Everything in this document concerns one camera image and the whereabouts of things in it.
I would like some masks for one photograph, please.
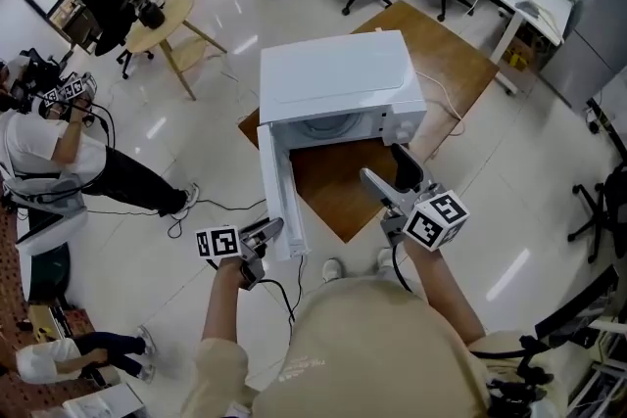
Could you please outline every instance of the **hand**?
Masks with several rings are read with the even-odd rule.
[[[96,348],[89,355],[91,356],[91,361],[96,364],[105,364],[109,358],[109,354],[104,348]]]
[[[244,277],[239,270],[242,262],[242,258],[237,256],[223,258],[217,268],[217,277],[233,282],[240,287],[244,283]]]

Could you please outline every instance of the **white microwave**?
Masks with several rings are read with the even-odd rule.
[[[408,143],[424,115],[401,33],[375,31],[263,49],[259,150],[277,259],[309,252],[290,150],[380,137]]]

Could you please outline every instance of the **man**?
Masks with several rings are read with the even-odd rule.
[[[14,98],[6,83],[10,74],[0,69],[0,163],[19,175],[76,174],[88,195],[106,195],[121,203],[156,210],[182,219],[199,196],[196,185],[185,190],[172,188],[161,176],[122,152],[106,147],[83,134],[89,102],[80,96],[73,103],[70,122],[58,120],[60,106],[55,105],[45,119],[38,114],[19,114],[10,110]]]
[[[279,376],[261,393],[246,387],[248,360],[237,345],[239,262],[224,260],[181,418],[486,416],[488,367],[470,350],[520,349],[518,337],[486,337],[440,252],[411,240],[405,249],[428,303],[386,280],[396,278],[389,250],[376,278],[343,279],[341,263],[329,260],[327,284],[299,315]],[[259,336],[267,336],[264,326],[260,317]],[[517,361],[492,362],[500,378],[515,378]],[[548,390],[543,416],[565,414],[565,395]]]
[[[90,368],[109,364],[130,376],[150,383],[155,366],[142,366],[126,357],[155,354],[155,344],[148,330],[140,326],[135,337],[113,333],[88,333],[76,338],[63,338],[45,344],[30,345],[13,350],[7,339],[0,335],[0,376],[17,373],[23,382],[34,385],[75,380],[89,376]]]

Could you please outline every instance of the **jeans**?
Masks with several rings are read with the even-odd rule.
[[[76,337],[74,342],[81,355],[86,355],[97,348],[104,348],[109,354],[107,363],[89,364],[83,368],[81,376],[88,374],[91,368],[104,367],[109,364],[134,377],[137,377],[142,369],[139,362],[126,357],[128,353],[136,353],[137,355],[144,353],[146,343],[141,338],[97,332]]]
[[[107,147],[107,162],[94,183],[82,190],[106,195],[121,203],[174,214],[185,206],[187,194],[172,188],[161,176],[122,152]]]

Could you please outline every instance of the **shoe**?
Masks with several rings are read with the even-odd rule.
[[[198,202],[198,197],[200,196],[200,188],[196,183],[192,183],[190,187],[185,190],[187,194],[187,200],[185,201],[185,206],[179,212],[175,212],[171,214],[171,217],[180,221],[181,219],[185,219],[187,214],[189,214],[189,210],[196,206]]]
[[[157,352],[157,348],[155,347],[155,342],[153,342],[153,338],[150,336],[150,333],[144,326],[139,326],[137,331],[135,332],[135,336],[141,340],[143,340],[146,348],[144,349],[144,353],[142,355],[148,355],[152,357]]]
[[[339,259],[333,257],[324,262],[322,266],[322,279],[324,282],[335,281],[343,276],[342,262]]]
[[[141,368],[141,371],[137,375],[137,378],[139,378],[140,380],[143,380],[148,385],[150,385],[153,381],[153,378],[155,378],[155,371],[156,371],[156,368],[154,364],[143,366]]]
[[[389,266],[390,268],[394,267],[394,263],[392,262],[392,250],[389,248],[383,248],[379,251],[379,254],[376,257],[376,269],[374,272],[378,272],[381,268],[385,268]]]

